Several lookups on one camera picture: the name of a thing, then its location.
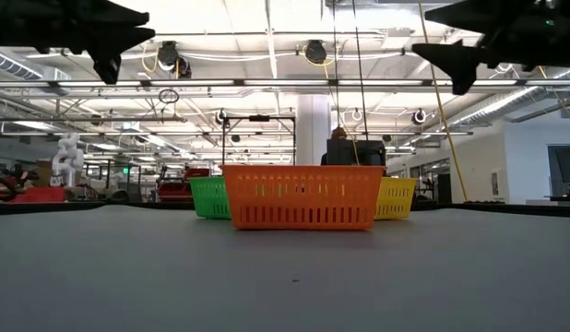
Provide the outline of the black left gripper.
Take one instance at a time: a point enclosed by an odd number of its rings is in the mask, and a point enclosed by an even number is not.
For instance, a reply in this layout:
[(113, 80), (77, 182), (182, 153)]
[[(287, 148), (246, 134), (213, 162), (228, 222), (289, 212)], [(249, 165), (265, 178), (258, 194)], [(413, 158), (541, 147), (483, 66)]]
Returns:
[(0, 0), (0, 47), (33, 47), (48, 54), (65, 47), (88, 52), (93, 69), (107, 85), (117, 83), (121, 54), (152, 39), (147, 28), (93, 31), (98, 24), (142, 26), (148, 12), (137, 12), (111, 0)]

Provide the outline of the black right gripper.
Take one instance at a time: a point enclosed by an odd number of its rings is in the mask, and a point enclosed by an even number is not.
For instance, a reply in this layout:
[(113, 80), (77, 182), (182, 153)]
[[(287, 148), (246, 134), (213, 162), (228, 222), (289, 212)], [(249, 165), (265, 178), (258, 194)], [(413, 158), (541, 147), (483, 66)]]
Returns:
[(490, 68), (501, 63), (533, 69), (539, 65), (570, 67), (570, 0), (462, 0), (427, 10), (428, 21), (459, 29), (491, 29), (474, 46), (415, 43), (411, 50), (451, 78), (452, 93), (465, 95), (485, 58)]

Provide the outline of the black monitor back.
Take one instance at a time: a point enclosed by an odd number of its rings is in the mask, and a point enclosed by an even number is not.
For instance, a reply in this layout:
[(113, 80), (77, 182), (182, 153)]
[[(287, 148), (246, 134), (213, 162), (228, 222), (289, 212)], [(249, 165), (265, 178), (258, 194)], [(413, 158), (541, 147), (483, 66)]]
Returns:
[(380, 141), (329, 139), (327, 165), (385, 166), (385, 147)]

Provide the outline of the person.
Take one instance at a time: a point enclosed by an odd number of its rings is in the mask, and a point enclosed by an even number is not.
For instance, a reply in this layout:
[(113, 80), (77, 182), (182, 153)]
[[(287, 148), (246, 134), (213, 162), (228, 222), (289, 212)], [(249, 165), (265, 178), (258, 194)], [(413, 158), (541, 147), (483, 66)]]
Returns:
[(353, 165), (356, 163), (355, 144), (348, 140), (342, 127), (335, 128), (327, 140), (327, 152), (321, 157), (320, 165)]

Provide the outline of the red machine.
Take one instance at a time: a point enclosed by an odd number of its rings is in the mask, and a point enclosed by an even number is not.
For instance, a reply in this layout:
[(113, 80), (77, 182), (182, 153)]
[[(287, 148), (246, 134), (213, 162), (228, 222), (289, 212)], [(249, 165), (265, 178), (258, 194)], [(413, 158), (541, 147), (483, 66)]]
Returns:
[(157, 200), (159, 202), (193, 202), (193, 194), (189, 180), (191, 178), (209, 177), (211, 169), (193, 168), (185, 164), (162, 165), (157, 179)]

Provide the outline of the long ceiling light strip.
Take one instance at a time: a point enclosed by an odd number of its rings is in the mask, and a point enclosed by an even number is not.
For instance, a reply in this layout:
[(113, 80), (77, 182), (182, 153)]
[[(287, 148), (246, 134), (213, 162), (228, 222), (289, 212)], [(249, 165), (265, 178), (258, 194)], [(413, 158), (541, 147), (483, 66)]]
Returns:
[(275, 88), (322, 88), (322, 87), (451, 87), (448, 79), (195, 79), (195, 80), (124, 80), (116, 85), (101, 81), (0, 81), (0, 89), (38, 88), (191, 88), (191, 87), (275, 87)]

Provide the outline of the yellow plastic basket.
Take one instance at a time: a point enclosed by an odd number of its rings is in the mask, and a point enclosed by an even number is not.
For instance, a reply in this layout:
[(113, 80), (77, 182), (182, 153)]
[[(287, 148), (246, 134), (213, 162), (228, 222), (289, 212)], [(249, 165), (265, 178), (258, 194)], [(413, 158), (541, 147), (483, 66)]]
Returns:
[(406, 219), (410, 215), (416, 183), (417, 180), (413, 178), (383, 177), (374, 218)]

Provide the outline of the red equipment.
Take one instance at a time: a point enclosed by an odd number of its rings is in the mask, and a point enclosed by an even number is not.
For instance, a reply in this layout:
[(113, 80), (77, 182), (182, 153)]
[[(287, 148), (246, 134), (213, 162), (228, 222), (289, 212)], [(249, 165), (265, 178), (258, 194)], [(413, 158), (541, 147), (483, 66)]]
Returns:
[(38, 180), (34, 172), (0, 172), (0, 201), (11, 204), (60, 203), (65, 201), (64, 187), (27, 186)]

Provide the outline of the white building pillar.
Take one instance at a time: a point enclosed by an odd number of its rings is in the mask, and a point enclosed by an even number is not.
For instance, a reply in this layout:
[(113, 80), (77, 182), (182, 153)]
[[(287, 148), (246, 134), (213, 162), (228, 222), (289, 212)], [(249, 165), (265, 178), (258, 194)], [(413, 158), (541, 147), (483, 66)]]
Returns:
[(320, 165), (331, 134), (330, 98), (304, 94), (297, 97), (296, 163)]

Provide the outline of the green plastic basket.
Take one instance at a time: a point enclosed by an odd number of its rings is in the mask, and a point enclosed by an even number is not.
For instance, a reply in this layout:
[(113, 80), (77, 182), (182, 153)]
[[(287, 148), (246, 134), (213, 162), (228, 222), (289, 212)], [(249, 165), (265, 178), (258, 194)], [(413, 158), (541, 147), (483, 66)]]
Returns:
[(196, 215), (203, 219), (230, 219), (230, 205), (223, 177), (190, 178)]

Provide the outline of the orange plastic basket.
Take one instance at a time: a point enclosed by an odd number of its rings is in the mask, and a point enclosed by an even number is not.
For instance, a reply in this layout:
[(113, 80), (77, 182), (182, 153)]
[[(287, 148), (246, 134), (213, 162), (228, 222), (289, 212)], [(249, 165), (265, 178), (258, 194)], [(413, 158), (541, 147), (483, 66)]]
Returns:
[(356, 165), (226, 165), (232, 225), (238, 230), (369, 230), (383, 171)]

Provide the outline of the silver ceiling duct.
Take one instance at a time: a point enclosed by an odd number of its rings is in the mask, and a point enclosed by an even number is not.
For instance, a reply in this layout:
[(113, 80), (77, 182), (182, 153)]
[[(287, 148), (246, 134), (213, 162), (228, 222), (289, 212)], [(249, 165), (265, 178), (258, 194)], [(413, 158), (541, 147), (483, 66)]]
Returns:
[(70, 88), (59, 85), (59, 81), (70, 80), (70, 75), (53, 66), (35, 64), (8, 50), (0, 50), (0, 70), (21, 81), (29, 82), (27, 89), (38, 89), (58, 96), (70, 93)]
[(548, 77), (547, 80), (557, 81), (557, 84), (554, 86), (541, 83), (538, 86), (525, 86), (524, 88), (516, 89), (511, 92), (492, 95), (485, 100), (469, 106), (464, 111), (455, 114), (447, 120), (447, 124), (450, 128), (454, 128), (457, 126), (473, 126), (478, 123), (487, 123), (497, 117), (514, 112), (530, 104), (546, 99), (555, 99), (556, 89), (562, 87), (560, 81), (570, 81), (570, 69)]

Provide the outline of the dark wall screen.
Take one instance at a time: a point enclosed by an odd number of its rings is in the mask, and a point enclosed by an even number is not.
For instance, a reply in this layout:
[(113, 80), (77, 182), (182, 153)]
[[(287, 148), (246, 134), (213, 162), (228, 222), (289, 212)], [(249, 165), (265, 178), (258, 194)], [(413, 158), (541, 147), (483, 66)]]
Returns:
[(570, 193), (570, 146), (548, 146), (551, 194), (567, 196)]

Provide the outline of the black metal frame rig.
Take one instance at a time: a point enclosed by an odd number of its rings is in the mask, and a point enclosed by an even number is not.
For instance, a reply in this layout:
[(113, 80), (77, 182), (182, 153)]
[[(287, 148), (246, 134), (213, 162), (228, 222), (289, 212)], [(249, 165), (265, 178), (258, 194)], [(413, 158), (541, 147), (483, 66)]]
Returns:
[[(234, 129), (242, 120), (251, 122), (251, 123), (265, 123), (270, 121), (277, 121), (281, 124), (285, 129), (289, 131), (292, 136), (292, 149), (293, 152), (296, 152), (297, 148), (297, 124), (296, 124), (296, 117), (295, 116), (287, 116), (287, 115), (263, 115), (263, 114), (255, 114), (255, 115), (248, 115), (248, 116), (229, 116), (229, 115), (222, 115), (221, 116), (221, 165), (225, 164), (226, 159), (226, 136), (228, 131), (226, 130), (226, 124), (230, 120), (235, 120), (235, 123), (231, 126), (231, 129)], [(285, 120), (289, 120), (292, 122), (292, 128), (289, 128), (284, 124)]]

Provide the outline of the black table frame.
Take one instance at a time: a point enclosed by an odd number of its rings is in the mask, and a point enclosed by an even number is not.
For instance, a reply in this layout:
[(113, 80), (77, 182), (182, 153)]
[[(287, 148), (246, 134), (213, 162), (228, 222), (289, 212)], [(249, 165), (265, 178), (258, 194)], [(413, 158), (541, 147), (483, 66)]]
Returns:
[[(161, 210), (187, 210), (194, 211), (193, 204), (183, 203), (111, 203), (104, 201), (96, 202), (73, 202), (73, 203), (24, 203), (24, 204), (3, 204), (0, 203), (0, 215), (13, 214), (30, 214), (44, 212), (67, 212), (82, 211), (95, 208), (112, 206), (132, 207), (132, 208), (149, 208)], [(532, 205), (507, 205), (507, 204), (485, 204), (485, 203), (464, 203), (464, 204), (436, 204), (423, 203), (416, 205), (410, 209), (412, 211), (432, 211), (439, 209), (462, 209), (481, 212), (517, 214), (517, 215), (534, 215), (546, 217), (570, 218), (570, 206), (532, 206)]]

